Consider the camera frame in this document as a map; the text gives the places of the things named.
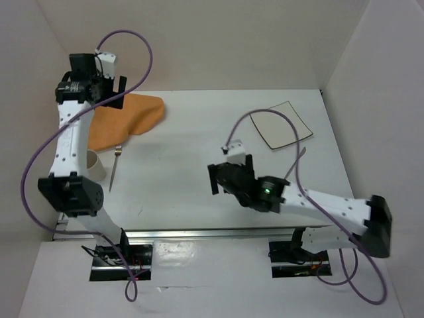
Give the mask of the white square plate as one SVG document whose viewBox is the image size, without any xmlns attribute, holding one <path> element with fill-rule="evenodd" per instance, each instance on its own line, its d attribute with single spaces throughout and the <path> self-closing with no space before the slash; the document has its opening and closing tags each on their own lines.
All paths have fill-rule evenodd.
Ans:
<svg viewBox="0 0 424 318">
<path fill-rule="evenodd" d="M 313 132 L 303 122 L 289 101 L 270 107 L 270 109 L 282 113 L 293 123 L 300 140 L 313 136 Z M 271 150 L 296 143 L 290 124 L 281 116 L 269 112 L 258 112 L 251 114 L 250 118 L 259 135 Z"/>
</svg>

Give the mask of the orange cloth napkin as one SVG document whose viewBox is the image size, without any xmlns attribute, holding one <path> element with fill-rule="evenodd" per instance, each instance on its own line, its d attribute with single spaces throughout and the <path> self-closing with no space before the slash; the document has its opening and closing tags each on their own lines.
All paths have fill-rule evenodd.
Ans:
<svg viewBox="0 0 424 318">
<path fill-rule="evenodd" d="M 132 135 L 141 135 L 158 125 L 165 115 L 159 97 L 128 94 L 122 109 L 98 107 L 89 130 L 88 148 L 96 152 L 122 144 Z"/>
</svg>

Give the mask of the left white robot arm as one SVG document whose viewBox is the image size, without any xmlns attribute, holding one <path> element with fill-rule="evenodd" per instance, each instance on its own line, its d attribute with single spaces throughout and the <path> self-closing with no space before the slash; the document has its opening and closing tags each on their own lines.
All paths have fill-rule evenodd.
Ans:
<svg viewBox="0 0 424 318">
<path fill-rule="evenodd" d="M 71 70 L 58 84 L 59 128 L 56 155 L 49 175 L 38 180 L 38 189 L 51 206 L 87 231 L 100 233 L 97 246 L 116 264 L 131 258 L 125 231 L 108 216 L 103 188 L 93 181 L 87 168 L 91 107 L 116 96 L 113 91 L 116 55 L 109 52 L 70 54 Z"/>
</svg>

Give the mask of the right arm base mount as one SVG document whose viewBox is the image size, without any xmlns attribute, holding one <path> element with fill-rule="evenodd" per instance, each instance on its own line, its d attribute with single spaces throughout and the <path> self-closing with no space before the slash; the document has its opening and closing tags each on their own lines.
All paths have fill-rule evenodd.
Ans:
<svg viewBox="0 0 424 318">
<path fill-rule="evenodd" d="M 302 249 L 292 250 L 288 241 L 268 244 L 273 278 L 316 276 L 317 272 L 323 276 L 332 275 L 327 251 L 312 254 Z"/>
</svg>

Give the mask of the silver knife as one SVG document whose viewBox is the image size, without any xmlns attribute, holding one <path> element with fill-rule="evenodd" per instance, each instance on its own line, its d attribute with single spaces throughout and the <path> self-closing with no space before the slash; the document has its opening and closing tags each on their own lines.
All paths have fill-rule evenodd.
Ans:
<svg viewBox="0 0 424 318">
<path fill-rule="evenodd" d="M 306 147 L 303 147 L 301 149 L 301 151 L 299 152 L 299 154 L 297 155 L 294 163 L 290 166 L 289 170 L 285 174 L 285 176 L 284 176 L 285 179 L 288 179 L 289 178 L 290 174 L 293 172 L 293 170 L 297 166 L 297 163 L 299 162 L 299 160 L 301 159 L 301 157 L 305 154 L 305 152 L 306 152 Z"/>
</svg>

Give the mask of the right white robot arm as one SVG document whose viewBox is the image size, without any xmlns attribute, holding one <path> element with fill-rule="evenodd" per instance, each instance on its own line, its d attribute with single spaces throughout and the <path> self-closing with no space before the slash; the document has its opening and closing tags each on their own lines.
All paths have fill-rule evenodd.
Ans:
<svg viewBox="0 0 424 318">
<path fill-rule="evenodd" d="M 323 250 L 358 248 L 374 258 L 390 256 L 393 217 L 384 197 L 350 199 L 310 189 L 274 176 L 257 178 L 252 156 L 244 164 L 208 166 L 211 191 L 235 196 L 243 207 L 261 213 L 287 213 L 330 222 L 320 228 L 294 231 L 289 252 L 297 260 Z"/>
</svg>

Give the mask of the beige paper cup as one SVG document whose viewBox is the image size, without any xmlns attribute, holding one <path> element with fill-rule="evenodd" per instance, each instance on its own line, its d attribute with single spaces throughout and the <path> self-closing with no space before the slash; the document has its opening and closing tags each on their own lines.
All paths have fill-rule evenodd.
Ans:
<svg viewBox="0 0 424 318">
<path fill-rule="evenodd" d="M 90 149 L 87 150 L 87 172 L 90 180 L 94 182 L 103 181 L 107 175 L 98 154 Z"/>
</svg>

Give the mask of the silver fork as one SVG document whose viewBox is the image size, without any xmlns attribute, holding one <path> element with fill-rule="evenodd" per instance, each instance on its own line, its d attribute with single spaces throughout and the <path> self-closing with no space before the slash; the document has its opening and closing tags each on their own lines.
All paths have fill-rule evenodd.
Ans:
<svg viewBox="0 0 424 318">
<path fill-rule="evenodd" d="M 116 147 L 115 147 L 115 153 L 114 153 L 115 158 L 114 158 L 113 167 L 112 167 L 112 171 L 111 171 L 110 182 L 109 182 L 109 192 L 111 192 L 112 187 L 113 187 L 113 182 L 114 182 L 114 179 L 115 179 L 115 173 L 116 173 L 116 169 L 117 169 L 117 164 L 118 164 L 118 161 L 119 161 L 119 157 L 122 154 L 122 149 L 123 149 L 123 146 L 121 144 L 116 145 Z"/>
</svg>

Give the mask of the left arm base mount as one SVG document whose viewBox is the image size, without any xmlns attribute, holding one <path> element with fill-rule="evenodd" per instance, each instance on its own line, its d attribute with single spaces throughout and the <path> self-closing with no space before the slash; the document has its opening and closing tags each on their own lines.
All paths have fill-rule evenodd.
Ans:
<svg viewBox="0 0 424 318">
<path fill-rule="evenodd" d="M 118 254 L 109 246 L 89 248 L 81 245 L 81 248 L 92 257 L 90 282 L 114 282 L 130 280 L 129 273 Z M 130 247 L 131 254 L 125 256 L 125 260 L 135 276 L 135 280 L 151 280 L 152 270 L 152 244 L 134 244 Z"/>
</svg>

